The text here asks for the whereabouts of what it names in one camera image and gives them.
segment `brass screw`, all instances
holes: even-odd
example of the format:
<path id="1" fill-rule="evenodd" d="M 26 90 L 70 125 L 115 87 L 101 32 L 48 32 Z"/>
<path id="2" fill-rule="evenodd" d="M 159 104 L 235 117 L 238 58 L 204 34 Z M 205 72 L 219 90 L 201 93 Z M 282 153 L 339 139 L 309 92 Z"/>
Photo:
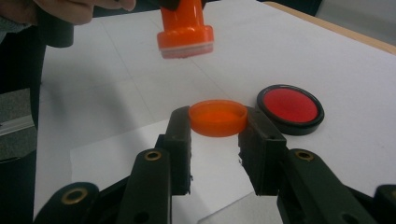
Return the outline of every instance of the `brass screw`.
<path id="1" fill-rule="evenodd" d="M 150 151 L 145 154 L 146 161 L 157 161 L 162 156 L 161 152 L 159 151 Z"/>
<path id="2" fill-rule="evenodd" d="M 304 161 L 312 161 L 315 158 L 314 154 L 305 150 L 298 150 L 295 155 L 297 158 Z"/>
<path id="3" fill-rule="evenodd" d="M 88 191 L 84 188 L 70 189 L 62 196 L 62 203 L 68 205 L 79 203 L 87 197 L 87 195 Z"/>

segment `orange cap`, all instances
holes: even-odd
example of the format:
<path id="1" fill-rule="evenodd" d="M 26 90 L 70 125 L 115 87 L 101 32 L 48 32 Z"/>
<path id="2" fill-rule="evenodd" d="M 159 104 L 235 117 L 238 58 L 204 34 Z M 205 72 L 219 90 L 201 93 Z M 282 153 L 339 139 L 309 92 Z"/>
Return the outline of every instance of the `orange cap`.
<path id="1" fill-rule="evenodd" d="M 185 58 L 213 51 L 213 29 L 204 25 L 201 0 L 180 0 L 176 10 L 161 7 L 164 31 L 157 35 L 164 58 Z"/>
<path id="2" fill-rule="evenodd" d="M 209 137 L 225 137 L 242 132 L 248 122 L 244 105 L 229 100 L 209 100 L 192 105 L 191 128 Z"/>

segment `orange cylindrical object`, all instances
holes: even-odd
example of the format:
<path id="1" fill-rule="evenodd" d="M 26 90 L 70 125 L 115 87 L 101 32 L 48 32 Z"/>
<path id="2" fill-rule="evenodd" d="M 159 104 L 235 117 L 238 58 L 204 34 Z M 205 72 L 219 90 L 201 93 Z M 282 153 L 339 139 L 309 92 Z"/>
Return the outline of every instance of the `orange cylindrical object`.
<path id="1" fill-rule="evenodd" d="M 180 0 L 176 10 L 161 7 L 163 16 L 163 32 L 157 36 L 159 49 L 186 48 L 195 50 L 200 45 L 211 45 L 214 40 L 213 29 L 204 25 L 201 0 Z M 209 52 L 211 49 L 197 49 L 188 54 Z"/>

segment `orange lid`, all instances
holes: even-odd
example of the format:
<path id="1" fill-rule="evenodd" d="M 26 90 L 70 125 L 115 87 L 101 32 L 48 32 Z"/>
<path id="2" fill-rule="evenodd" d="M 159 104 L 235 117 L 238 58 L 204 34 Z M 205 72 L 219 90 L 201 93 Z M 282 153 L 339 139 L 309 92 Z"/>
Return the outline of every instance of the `orange lid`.
<path id="1" fill-rule="evenodd" d="M 209 100 L 192 105 L 191 128 L 209 137 L 226 137 L 242 132 L 248 122 L 244 105 L 229 100 Z"/>

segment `white table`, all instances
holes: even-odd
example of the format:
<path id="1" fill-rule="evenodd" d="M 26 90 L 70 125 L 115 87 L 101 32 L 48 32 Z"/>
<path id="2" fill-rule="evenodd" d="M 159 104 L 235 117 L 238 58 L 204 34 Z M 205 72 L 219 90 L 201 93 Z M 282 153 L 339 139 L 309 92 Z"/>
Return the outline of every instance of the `white table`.
<path id="1" fill-rule="evenodd" d="M 319 154 L 343 183 L 369 195 L 395 183 L 394 55 L 254 0 L 209 3 L 205 22 L 215 50 L 188 59 L 161 58 L 159 11 L 94 19 L 76 27 L 71 48 L 47 49 L 35 214 L 69 183 L 103 189 L 127 176 L 174 109 L 215 98 L 254 106 L 261 89 L 279 83 L 310 91 L 326 113 L 314 133 L 286 136 L 289 148 Z M 176 224 L 196 223 L 253 191 L 236 136 L 194 133 L 192 143 L 192 193 L 174 199 Z M 263 200 L 276 210 L 273 199 Z"/>

